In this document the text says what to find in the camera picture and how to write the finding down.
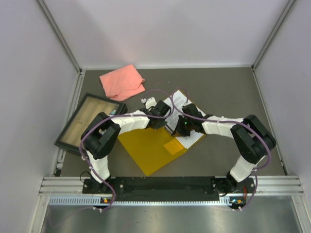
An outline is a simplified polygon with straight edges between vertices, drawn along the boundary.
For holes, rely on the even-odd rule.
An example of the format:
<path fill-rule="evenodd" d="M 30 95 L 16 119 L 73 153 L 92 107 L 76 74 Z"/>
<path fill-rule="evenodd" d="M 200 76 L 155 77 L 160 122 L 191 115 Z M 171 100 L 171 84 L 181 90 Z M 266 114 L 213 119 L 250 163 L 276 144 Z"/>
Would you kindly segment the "printed paper sheet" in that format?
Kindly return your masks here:
<path fill-rule="evenodd" d="M 190 100 L 187 101 L 187 97 L 180 91 L 176 91 L 173 94 L 173 102 L 178 110 L 182 110 L 182 107 L 186 104 L 192 103 Z M 173 114 L 166 119 L 167 124 L 165 128 L 172 133 L 177 126 L 178 116 L 181 115 L 177 110 L 174 110 Z M 198 140 L 204 137 L 204 134 L 191 131 L 190 136 L 174 136 L 177 141 L 186 149 L 193 146 Z"/>

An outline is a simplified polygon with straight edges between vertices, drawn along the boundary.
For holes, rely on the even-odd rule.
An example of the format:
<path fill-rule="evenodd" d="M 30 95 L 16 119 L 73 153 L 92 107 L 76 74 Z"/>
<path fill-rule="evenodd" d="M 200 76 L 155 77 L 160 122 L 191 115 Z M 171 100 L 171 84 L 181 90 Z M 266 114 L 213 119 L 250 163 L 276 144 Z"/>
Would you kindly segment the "yellow plastic folder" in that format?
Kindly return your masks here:
<path fill-rule="evenodd" d="M 134 130 L 118 136 L 145 175 L 149 176 L 179 158 L 204 137 L 204 134 L 195 131 L 191 131 L 190 136 L 186 137 L 172 136 L 179 116 L 180 113 L 174 110 L 163 128 Z"/>

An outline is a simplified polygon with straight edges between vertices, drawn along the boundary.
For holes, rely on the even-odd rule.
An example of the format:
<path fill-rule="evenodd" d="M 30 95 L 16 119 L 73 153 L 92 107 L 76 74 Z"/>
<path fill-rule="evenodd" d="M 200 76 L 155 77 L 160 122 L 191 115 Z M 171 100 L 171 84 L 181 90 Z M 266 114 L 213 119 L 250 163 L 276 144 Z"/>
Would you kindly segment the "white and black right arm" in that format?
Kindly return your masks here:
<path fill-rule="evenodd" d="M 240 191 L 250 174 L 266 167 L 258 164 L 265 158 L 271 161 L 271 150 L 276 147 L 276 140 L 255 115 L 245 118 L 226 118 L 205 115 L 193 103 L 187 104 L 179 113 L 178 122 L 173 134 L 190 136 L 192 131 L 206 135 L 219 135 L 232 138 L 240 152 L 235 165 L 226 178 L 216 182 L 215 191 L 219 195 Z"/>

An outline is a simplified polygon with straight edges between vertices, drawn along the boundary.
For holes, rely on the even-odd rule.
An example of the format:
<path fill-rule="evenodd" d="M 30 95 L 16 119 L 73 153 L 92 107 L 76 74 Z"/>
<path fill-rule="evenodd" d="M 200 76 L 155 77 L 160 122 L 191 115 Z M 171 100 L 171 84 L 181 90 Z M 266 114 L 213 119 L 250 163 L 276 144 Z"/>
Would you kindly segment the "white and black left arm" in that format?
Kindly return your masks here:
<path fill-rule="evenodd" d="M 134 130 L 157 130 L 167 124 L 166 118 L 172 108 L 162 100 L 150 100 L 151 104 L 132 113 L 109 116 L 100 112 L 82 133 L 79 151 L 84 159 L 88 159 L 93 186 L 99 192 L 110 188 L 108 155 L 118 136 Z"/>

